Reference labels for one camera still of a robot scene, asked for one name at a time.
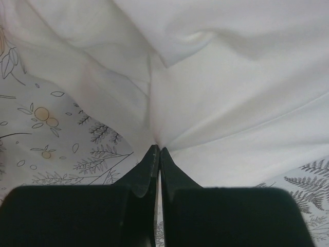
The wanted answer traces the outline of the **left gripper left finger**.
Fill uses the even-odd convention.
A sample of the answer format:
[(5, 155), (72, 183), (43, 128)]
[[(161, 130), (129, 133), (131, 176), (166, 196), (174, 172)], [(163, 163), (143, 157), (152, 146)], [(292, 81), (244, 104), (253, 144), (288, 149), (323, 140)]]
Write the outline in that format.
[(13, 189), (1, 205), (1, 246), (155, 246), (157, 146), (112, 185)]

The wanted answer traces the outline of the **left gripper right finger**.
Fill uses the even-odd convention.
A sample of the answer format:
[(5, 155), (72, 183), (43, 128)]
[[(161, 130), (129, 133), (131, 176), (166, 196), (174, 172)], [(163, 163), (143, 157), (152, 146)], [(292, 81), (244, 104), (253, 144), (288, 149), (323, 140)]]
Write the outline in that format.
[(313, 246), (292, 196), (277, 188), (203, 188), (160, 152), (166, 246)]

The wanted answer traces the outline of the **white t shirt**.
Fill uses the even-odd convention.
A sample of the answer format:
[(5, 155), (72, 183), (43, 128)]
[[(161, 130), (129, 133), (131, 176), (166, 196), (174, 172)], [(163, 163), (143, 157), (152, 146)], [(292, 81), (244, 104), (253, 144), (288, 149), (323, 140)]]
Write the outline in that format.
[(27, 72), (201, 185), (328, 155), (328, 1), (1, 1)]

